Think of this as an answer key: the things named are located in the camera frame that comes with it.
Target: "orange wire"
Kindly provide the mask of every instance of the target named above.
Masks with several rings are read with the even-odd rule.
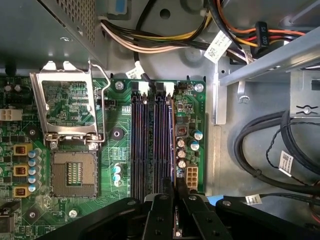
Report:
[[[224,22],[224,24],[230,29],[232,30],[233,32],[236,32],[236,33],[239,33],[239,34],[248,34],[248,33],[251,33],[251,32],[254,32],[256,31],[256,28],[250,28],[250,29],[247,29],[247,30],[239,30],[233,26],[230,25],[230,23],[227,21],[227,19],[225,18],[223,12],[222,12],[222,7],[221,7],[221,3],[220,3],[220,0],[213,0],[213,1],[216,1],[217,2],[217,7],[218,7],[218,11],[219,11],[219,14],[221,16],[221,19],[222,21]],[[268,30],[270,33],[283,33],[283,34],[296,34],[296,35],[305,35],[305,33],[303,32],[300,32],[300,31],[290,31],[290,30],[275,30],[275,29],[269,29]]]

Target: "metal frame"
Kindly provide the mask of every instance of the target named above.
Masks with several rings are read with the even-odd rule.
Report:
[[[106,120],[105,120],[105,103],[102,101],[102,122],[103,122],[103,134],[102,136],[98,131],[98,120],[96,114],[96,104],[94,96],[93,78],[92,78],[92,66],[98,67],[102,74],[104,73],[102,68],[98,65],[91,64],[89,62],[88,73],[77,69],[70,62],[63,62],[63,69],[57,69],[56,64],[53,61],[49,61],[41,70],[40,73],[30,73],[31,84],[33,93],[38,108],[41,128],[43,131],[44,143],[50,142],[50,148],[52,150],[58,148],[58,143],[61,141],[81,140],[86,144],[88,142],[89,150],[97,151],[99,149],[99,143],[105,141],[106,132]],[[103,74],[108,84],[101,91],[101,98],[105,99],[105,90],[110,86],[110,80],[106,74]],[[49,105],[46,102],[45,92],[43,88],[43,81],[49,82],[84,82],[86,83],[88,94],[87,110],[93,117],[93,124],[89,126],[57,126],[47,121],[47,114],[50,110]]]
[[[222,86],[266,73],[292,71],[320,61],[320,27],[220,79]]]

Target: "black connector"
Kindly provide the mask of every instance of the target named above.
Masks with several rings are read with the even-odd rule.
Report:
[[[268,25],[264,21],[258,21],[255,24],[256,43],[258,48],[268,48],[270,45]]]

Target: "power supply cable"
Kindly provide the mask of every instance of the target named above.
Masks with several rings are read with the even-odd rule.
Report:
[[[280,125],[282,121],[282,115],[284,112],[277,112],[269,115],[265,115],[262,117],[259,117],[257,119],[252,120],[249,122],[244,128],[241,130],[240,134],[237,136],[237,138],[234,141],[233,150],[234,155],[239,163],[239,165],[247,171],[249,174],[251,174],[253,177],[278,188],[285,189],[292,192],[302,193],[302,194],[310,194],[310,195],[318,195],[320,194],[320,186],[310,186],[310,185],[297,185],[297,184],[291,184],[291,183],[285,183],[281,182],[275,179],[272,179],[270,177],[267,177],[263,175],[261,169],[256,169],[252,167],[243,151],[243,141],[244,138],[254,132],[268,129],[271,127],[275,127]]]

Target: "white wire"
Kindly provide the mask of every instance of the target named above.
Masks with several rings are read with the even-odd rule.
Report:
[[[136,45],[132,44],[131,42],[123,40],[122,38],[120,38],[117,35],[115,35],[103,23],[101,23],[101,26],[110,35],[110,37],[112,37],[116,42],[118,42],[119,44],[121,44],[125,48],[130,49],[130,50],[135,51],[135,52],[138,52],[138,53],[157,54],[157,53],[164,53],[164,52],[168,52],[168,51],[184,48],[184,47],[180,47],[180,46],[162,46],[162,47],[150,47],[150,48],[136,46]]]

